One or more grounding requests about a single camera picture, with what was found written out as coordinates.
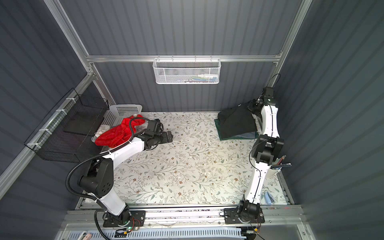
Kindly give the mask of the light blue small object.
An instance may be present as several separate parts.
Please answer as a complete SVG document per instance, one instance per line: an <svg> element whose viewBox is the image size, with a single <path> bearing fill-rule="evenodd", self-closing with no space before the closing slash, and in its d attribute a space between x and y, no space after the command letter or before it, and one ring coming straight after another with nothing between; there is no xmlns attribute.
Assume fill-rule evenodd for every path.
<svg viewBox="0 0 384 240"><path fill-rule="evenodd" d="M275 203L273 196L269 192L264 192L264 200L267 205L273 205Z"/></svg>

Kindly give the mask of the white cloth in basket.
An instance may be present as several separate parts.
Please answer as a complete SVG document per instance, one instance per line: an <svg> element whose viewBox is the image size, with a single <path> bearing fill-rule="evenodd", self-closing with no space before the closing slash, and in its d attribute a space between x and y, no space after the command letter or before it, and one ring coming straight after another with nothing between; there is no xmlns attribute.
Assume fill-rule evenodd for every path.
<svg viewBox="0 0 384 240"><path fill-rule="evenodd" d="M95 141L100 135L107 132L111 127L109 125L100 125L93 136L93 141Z"/></svg>

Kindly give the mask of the white plastic laundry basket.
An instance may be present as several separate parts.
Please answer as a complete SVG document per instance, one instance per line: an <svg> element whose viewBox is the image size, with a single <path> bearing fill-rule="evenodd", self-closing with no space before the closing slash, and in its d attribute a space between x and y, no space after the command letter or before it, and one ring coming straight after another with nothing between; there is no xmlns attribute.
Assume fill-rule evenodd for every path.
<svg viewBox="0 0 384 240"><path fill-rule="evenodd" d="M142 105L136 104L125 104L125 105L113 105L110 106L109 110L106 111L104 115L104 120L101 125L109 125L112 129L121 124L123 119L137 116L142 112Z"/></svg>

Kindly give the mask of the red t-shirt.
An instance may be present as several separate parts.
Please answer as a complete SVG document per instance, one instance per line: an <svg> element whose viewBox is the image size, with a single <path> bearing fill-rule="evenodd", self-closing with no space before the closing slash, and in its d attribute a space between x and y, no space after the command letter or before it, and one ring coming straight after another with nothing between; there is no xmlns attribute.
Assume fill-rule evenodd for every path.
<svg viewBox="0 0 384 240"><path fill-rule="evenodd" d="M127 142L132 136L132 131L129 125L131 125L134 133L136 133L136 126L141 126L145 123L145 120L142 119L131 121L131 119L133 118L134 116L125 118L122 120L120 125L106 131L105 133L102 133L95 140L95 144L97 146L107 146L109 148L116 148Z"/></svg>

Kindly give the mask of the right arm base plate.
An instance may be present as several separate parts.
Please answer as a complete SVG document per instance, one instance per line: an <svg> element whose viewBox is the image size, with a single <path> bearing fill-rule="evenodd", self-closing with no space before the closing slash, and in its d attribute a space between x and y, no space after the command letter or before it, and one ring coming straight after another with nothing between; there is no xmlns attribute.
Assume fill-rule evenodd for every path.
<svg viewBox="0 0 384 240"><path fill-rule="evenodd" d="M265 217L262 209L251 210L239 210L236 208L225 208L224 218L227 225L233 224L263 224L265 223Z"/></svg>

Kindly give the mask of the floral table mat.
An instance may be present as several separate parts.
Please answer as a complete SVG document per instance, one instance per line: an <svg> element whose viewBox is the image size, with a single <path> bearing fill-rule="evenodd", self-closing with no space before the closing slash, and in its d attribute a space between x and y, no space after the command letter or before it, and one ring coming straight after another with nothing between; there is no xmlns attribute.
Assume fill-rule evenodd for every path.
<svg viewBox="0 0 384 240"><path fill-rule="evenodd" d="M219 139L216 112L144 112L173 142L134 155L115 170L128 205L236 205L251 181L254 140Z"/></svg>

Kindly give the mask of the folded grey-blue t-shirt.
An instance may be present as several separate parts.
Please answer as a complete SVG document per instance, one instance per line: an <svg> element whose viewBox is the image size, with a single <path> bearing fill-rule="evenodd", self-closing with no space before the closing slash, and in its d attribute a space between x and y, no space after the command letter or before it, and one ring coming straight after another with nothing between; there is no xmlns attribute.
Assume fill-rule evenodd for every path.
<svg viewBox="0 0 384 240"><path fill-rule="evenodd" d="M237 138L240 138L240 139L257 139L258 136L259 135L257 132L249 132L249 133L237 135Z"/></svg>

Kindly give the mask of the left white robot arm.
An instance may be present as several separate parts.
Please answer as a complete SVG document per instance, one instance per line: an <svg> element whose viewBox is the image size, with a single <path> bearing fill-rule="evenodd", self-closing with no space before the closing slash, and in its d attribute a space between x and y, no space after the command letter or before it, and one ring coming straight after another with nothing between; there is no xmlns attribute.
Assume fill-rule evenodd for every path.
<svg viewBox="0 0 384 240"><path fill-rule="evenodd" d="M123 143L76 165L68 173L65 185L71 194L91 199L105 212L120 217L128 214L129 207L114 188L115 170L136 154L171 143L173 135L171 131L165 130L159 119L150 120L141 115L124 119L116 129L123 131ZM77 169L88 163L95 164L96 172L80 177L78 184L85 193L77 192L71 187L71 177Z"/></svg>

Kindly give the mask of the white pen cup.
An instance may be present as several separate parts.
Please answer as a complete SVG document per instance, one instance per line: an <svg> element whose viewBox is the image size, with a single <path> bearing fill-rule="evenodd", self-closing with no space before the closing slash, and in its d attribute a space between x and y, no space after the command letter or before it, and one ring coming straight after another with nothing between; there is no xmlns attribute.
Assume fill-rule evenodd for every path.
<svg viewBox="0 0 384 240"><path fill-rule="evenodd" d="M282 168L291 167L292 164L285 162L285 158L287 156L283 155L282 157L278 158L276 161L273 162L272 166L270 167L271 170L281 170Z"/></svg>

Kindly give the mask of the black t-shirt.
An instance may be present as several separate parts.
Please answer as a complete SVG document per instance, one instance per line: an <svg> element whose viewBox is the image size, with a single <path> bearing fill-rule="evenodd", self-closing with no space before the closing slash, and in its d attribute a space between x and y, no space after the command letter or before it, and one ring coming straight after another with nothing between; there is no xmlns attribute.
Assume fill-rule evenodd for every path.
<svg viewBox="0 0 384 240"><path fill-rule="evenodd" d="M221 141L251 140L259 136L256 121L248 109L248 103L219 112L215 125Z"/></svg>

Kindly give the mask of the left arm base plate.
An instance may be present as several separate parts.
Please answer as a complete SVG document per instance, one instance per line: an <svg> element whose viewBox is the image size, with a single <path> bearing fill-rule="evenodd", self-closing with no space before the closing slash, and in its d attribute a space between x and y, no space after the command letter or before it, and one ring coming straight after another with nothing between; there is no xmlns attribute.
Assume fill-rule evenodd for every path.
<svg viewBox="0 0 384 240"><path fill-rule="evenodd" d="M144 225L146 218L145 211L123 211L120 215L115 216L111 213L103 214L103 227L104 228L117 228L117 227L141 227Z"/></svg>

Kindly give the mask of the aluminium front rail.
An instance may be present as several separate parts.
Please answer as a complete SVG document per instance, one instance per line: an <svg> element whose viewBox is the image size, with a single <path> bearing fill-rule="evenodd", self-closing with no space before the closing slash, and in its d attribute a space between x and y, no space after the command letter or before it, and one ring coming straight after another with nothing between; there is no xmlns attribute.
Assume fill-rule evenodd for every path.
<svg viewBox="0 0 384 240"><path fill-rule="evenodd" d="M224 209L234 209L235 205L190 205L190 206L135 206L131 211L145 211L144 229L183 228L183 227L221 227L225 226ZM299 225L307 221L300 205L261 206L265 222L263 226ZM60 229L95 229L94 212L96 208L82 208L68 211Z"/></svg>

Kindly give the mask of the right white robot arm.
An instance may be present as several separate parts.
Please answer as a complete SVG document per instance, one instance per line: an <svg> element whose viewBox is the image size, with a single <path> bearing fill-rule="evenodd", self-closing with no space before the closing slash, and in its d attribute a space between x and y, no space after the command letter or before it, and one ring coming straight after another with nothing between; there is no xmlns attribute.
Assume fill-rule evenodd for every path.
<svg viewBox="0 0 384 240"><path fill-rule="evenodd" d="M250 185L244 195L245 207L248 204L258 207L266 175L284 146L278 131L278 104L274 89L265 87L258 99L248 104L248 110L262 119L262 133L253 145L249 162L253 168Z"/></svg>

